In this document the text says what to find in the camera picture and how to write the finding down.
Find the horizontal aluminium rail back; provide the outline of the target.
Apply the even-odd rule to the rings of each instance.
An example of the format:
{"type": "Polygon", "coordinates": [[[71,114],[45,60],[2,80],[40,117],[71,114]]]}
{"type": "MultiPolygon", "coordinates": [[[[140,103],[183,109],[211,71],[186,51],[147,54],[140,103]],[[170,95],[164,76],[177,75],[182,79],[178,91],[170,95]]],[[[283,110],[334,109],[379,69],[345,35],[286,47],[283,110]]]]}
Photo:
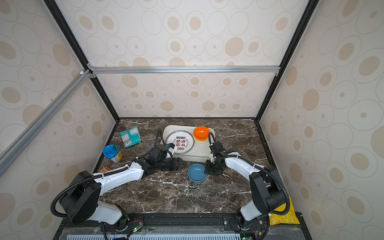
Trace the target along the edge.
{"type": "Polygon", "coordinates": [[[279,66],[91,67],[95,74],[278,73],[279,66]]]}

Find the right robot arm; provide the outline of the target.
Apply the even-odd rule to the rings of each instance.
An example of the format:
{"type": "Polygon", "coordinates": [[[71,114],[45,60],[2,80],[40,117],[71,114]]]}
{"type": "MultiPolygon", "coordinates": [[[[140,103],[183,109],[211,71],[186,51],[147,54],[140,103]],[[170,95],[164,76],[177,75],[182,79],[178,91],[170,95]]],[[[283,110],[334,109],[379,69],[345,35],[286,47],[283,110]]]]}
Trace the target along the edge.
{"type": "Polygon", "coordinates": [[[218,176],[225,169],[236,171],[250,183],[252,200],[240,208],[241,220],[249,222],[269,214],[284,216],[289,213],[290,197],[274,167],[254,164],[237,152],[223,151],[206,160],[207,175],[218,176]]]}

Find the white plastic bin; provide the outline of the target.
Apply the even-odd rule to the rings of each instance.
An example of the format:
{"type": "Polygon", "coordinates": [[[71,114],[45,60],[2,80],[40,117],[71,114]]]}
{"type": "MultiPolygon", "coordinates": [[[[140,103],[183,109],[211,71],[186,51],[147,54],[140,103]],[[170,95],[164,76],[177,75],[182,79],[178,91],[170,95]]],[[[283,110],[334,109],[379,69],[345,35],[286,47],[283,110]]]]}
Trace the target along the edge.
{"type": "MultiPolygon", "coordinates": [[[[193,132],[195,128],[197,127],[169,125],[164,129],[163,138],[166,142],[167,137],[175,131],[187,131],[194,137],[193,132]]],[[[210,130],[211,134],[213,134],[214,136],[216,135],[215,131],[212,128],[208,129],[210,130]]],[[[204,163],[210,158],[211,155],[210,142],[213,142],[211,138],[209,138],[206,142],[198,142],[195,140],[194,146],[191,151],[186,154],[175,154],[174,152],[173,156],[175,158],[181,158],[183,161],[186,162],[204,163]]]]}

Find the blue lidded cup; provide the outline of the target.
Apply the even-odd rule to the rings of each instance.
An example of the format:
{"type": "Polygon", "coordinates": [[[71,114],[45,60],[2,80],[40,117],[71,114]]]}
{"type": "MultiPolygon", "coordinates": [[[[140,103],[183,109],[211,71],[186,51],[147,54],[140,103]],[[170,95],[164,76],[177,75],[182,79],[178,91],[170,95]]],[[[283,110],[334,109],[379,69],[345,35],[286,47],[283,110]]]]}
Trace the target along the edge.
{"type": "Polygon", "coordinates": [[[122,154],[119,145],[108,145],[103,149],[103,155],[114,163],[119,163],[122,160],[122,154]]]}

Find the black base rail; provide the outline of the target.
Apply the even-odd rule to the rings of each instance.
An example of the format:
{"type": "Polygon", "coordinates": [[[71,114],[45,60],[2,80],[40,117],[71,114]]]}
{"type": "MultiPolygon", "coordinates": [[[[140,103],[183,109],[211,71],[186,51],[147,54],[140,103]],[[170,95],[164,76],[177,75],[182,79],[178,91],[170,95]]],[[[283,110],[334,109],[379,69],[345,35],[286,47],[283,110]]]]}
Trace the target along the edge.
{"type": "Polygon", "coordinates": [[[298,225],[271,226],[256,218],[241,228],[232,214],[131,214],[128,226],[115,227],[95,221],[71,224],[64,219],[55,240],[310,240],[301,213],[298,225]]]}

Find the green snack packet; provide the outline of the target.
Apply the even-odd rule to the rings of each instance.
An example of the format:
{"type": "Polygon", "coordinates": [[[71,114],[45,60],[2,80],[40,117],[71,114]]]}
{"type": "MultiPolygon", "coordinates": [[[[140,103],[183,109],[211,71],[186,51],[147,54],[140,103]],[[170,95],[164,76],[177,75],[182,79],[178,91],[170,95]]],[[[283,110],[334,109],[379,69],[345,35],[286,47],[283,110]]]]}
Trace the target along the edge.
{"type": "Polygon", "coordinates": [[[124,148],[134,146],[141,142],[141,135],[138,127],[133,127],[130,130],[120,132],[120,137],[123,141],[124,148]]]}

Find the orange bowl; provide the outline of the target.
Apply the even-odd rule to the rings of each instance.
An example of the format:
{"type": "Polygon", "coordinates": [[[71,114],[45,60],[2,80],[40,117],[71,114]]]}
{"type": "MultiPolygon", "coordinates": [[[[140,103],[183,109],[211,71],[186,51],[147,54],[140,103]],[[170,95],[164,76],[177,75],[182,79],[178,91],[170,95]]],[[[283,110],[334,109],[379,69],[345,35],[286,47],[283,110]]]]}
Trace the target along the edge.
{"type": "Polygon", "coordinates": [[[209,138],[210,130],[207,127],[197,127],[194,129],[193,135],[195,138],[209,138]]]}

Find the yellow snack bag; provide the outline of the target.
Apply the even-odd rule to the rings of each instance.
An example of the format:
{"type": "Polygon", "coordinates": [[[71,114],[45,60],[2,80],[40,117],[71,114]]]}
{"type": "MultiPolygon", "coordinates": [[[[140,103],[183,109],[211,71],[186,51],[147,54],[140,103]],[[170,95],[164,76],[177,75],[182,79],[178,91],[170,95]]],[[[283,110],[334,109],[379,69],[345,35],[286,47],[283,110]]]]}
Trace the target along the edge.
{"type": "Polygon", "coordinates": [[[279,225],[279,224],[288,224],[288,225],[299,225],[300,221],[296,216],[295,209],[292,203],[292,200],[290,199],[290,210],[286,215],[276,215],[276,214],[269,214],[270,217],[270,225],[279,225]]]}

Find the white plate red green characters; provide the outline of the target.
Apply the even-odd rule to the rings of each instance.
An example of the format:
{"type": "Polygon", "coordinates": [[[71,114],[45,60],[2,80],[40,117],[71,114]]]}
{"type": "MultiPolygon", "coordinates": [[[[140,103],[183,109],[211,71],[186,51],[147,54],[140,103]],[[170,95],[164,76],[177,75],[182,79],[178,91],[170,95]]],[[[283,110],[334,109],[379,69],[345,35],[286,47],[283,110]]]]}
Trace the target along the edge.
{"type": "Polygon", "coordinates": [[[175,145],[175,154],[186,154],[192,150],[195,139],[187,131],[175,131],[167,137],[166,143],[175,145]]]}

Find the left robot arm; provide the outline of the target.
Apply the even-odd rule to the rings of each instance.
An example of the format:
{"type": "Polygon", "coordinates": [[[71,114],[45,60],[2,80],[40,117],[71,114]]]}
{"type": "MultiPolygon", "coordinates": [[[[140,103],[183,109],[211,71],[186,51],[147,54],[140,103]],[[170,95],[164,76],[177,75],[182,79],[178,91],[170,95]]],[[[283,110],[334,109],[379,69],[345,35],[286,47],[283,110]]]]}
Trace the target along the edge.
{"type": "Polygon", "coordinates": [[[56,217],[68,218],[73,224],[96,221],[122,228],[127,223],[123,210],[99,198],[119,186],[139,181],[158,171],[181,170],[186,162],[175,157],[174,151],[174,144],[155,145],[146,154],[121,168],[96,174],[80,172],[53,199],[50,211],[56,217]]]}

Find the aluminium rail left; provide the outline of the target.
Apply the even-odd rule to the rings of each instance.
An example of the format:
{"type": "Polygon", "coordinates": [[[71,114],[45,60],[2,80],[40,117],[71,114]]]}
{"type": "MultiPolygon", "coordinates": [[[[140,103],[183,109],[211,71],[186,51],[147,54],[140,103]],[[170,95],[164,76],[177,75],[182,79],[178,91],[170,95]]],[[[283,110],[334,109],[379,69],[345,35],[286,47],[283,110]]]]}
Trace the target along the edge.
{"type": "Polygon", "coordinates": [[[41,114],[9,145],[1,155],[1,175],[3,175],[32,140],[60,111],[62,106],[74,92],[89,79],[90,70],[83,70],[42,112],[41,114]]]}

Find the orange snack packet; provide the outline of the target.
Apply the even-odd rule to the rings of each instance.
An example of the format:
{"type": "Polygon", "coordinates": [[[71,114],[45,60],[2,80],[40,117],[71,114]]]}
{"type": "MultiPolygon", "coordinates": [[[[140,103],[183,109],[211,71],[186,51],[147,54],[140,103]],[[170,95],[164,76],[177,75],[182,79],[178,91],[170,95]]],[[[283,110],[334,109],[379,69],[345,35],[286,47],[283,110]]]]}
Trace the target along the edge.
{"type": "Polygon", "coordinates": [[[108,167],[103,167],[103,168],[100,170],[100,173],[105,173],[105,172],[109,172],[109,171],[111,171],[110,168],[108,168],[108,167]]]}

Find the blue bowl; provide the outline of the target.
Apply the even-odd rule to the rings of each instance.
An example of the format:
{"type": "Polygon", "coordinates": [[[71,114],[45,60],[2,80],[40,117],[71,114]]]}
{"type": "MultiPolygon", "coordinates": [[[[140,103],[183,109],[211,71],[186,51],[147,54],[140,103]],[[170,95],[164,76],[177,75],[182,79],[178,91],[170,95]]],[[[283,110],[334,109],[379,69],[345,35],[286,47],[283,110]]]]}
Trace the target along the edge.
{"type": "Polygon", "coordinates": [[[206,178],[205,166],[202,164],[193,164],[188,169],[188,177],[195,183],[202,183],[206,178]]]}

